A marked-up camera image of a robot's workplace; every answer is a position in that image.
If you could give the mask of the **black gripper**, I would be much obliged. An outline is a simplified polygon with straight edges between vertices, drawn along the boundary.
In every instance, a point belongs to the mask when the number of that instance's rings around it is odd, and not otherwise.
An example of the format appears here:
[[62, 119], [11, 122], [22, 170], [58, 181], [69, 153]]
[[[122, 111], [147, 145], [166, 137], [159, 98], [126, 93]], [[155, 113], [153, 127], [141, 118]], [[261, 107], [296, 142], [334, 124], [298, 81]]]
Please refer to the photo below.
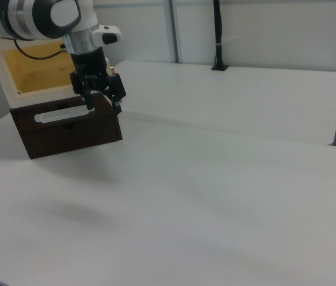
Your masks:
[[126, 96], [125, 87], [119, 74], [107, 74], [107, 62], [102, 48], [85, 54], [70, 54], [75, 70], [70, 73], [71, 85], [76, 95], [80, 95], [88, 110], [94, 109], [91, 87], [84, 76], [98, 76], [97, 90], [107, 97], [115, 115], [122, 112], [122, 99]]

